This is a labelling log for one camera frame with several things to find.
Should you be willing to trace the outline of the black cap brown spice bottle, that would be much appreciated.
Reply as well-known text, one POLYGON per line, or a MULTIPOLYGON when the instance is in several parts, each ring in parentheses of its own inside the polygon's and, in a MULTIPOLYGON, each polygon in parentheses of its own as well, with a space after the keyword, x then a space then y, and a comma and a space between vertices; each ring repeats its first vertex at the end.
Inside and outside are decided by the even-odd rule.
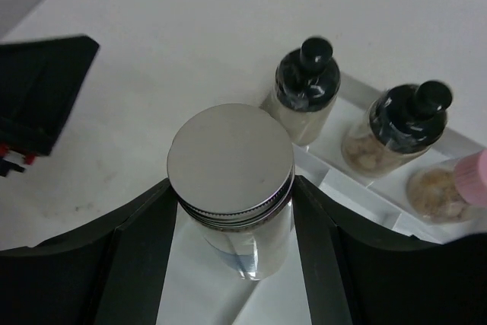
POLYGON ((344 161, 366 177, 383 177, 426 153, 442 137, 453 101, 442 81, 401 84, 383 92, 344 135, 344 161))

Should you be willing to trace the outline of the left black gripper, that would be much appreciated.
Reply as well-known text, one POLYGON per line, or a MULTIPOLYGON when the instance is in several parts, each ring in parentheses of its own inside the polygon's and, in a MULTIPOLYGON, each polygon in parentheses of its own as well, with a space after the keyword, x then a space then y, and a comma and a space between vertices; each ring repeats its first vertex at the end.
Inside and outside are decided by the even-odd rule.
POLYGON ((1 176, 51 154, 99 51, 87 35, 1 45, 1 176))

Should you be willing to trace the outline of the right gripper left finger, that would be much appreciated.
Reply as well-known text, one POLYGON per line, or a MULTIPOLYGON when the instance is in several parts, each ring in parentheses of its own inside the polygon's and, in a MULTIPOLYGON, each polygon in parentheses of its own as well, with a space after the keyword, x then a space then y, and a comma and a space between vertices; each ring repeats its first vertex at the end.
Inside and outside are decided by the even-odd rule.
POLYGON ((154 324, 177 218, 163 180, 35 247, 1 252, 3 324, 154 324))

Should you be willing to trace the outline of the blue label silver lid jar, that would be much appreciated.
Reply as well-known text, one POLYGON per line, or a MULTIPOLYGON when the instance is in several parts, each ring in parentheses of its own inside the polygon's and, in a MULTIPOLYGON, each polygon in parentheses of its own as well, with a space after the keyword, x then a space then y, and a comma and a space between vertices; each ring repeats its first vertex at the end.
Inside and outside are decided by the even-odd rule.
POLYGON ((205 241, 244 279, 277 272, 293 224, 294 152, 264 110, 222 104, 189 119, 167 155, 178 203, 205 241))

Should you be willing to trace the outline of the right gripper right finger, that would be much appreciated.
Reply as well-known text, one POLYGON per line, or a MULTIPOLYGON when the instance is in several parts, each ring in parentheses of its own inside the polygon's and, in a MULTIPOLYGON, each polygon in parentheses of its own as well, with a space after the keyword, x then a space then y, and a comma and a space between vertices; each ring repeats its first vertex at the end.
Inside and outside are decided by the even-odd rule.
POLYGON ((293 211, 314 324, 484 324, 486 236, 405 236, 340 205, 305 177, 293 211))

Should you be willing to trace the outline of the black cap white spice bottle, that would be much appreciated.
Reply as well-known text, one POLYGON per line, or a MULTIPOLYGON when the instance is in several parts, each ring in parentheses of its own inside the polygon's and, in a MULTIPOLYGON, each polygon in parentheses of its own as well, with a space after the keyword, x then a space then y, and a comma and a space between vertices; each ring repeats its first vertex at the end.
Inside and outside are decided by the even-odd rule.
POLYGON ((285 128, 293 143, 306 146, 321 133, 340 86, 332 44, 312 36, 283 57, 261 108, 285 128))

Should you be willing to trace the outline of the pink cap spice bottle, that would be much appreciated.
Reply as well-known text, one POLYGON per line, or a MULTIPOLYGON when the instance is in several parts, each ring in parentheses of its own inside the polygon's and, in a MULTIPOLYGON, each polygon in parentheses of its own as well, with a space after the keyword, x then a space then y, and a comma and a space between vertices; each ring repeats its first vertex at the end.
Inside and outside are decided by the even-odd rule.
POLYGON ((470 221, 486 211, 486 150, 442 161, 412 174, 410 206, 434 224, 470 221))

